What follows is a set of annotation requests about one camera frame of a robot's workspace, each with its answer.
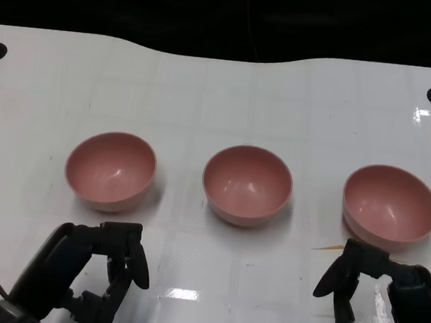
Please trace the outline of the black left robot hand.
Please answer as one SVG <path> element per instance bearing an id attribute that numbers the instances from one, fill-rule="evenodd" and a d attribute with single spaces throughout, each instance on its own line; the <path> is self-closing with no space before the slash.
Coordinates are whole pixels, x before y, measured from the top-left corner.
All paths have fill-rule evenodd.
<path id="1" fill-rule="evenodd" d="M 58 308 L 77 323 L 113 323 L 131 284 L 143 290 L 150 285 L 142 230 L 139 223 L 62 224 L 26 266 L 9 302 L 37 320 Z M 106 256 L 109 286 L 100 296 L 84 291 L 76 297 L 71 284 L 92 255 Z"/>

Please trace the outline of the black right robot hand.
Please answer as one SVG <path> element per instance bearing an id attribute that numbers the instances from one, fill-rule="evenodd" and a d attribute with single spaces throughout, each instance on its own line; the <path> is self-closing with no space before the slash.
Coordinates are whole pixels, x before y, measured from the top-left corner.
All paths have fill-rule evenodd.
<path id="1" fill-rule="evenodd" d="M 354 323 L 350 300 L 360 275 L 375 279 L 389 276 L 388 295 L 394 323 L 431 323 L 431 273 L 421 265 L 392 261 L 381 249 L 348 239 L 343 254 L 325 272 L 313 292 L 315 297 L 331 294 L 335 323 Z"/>

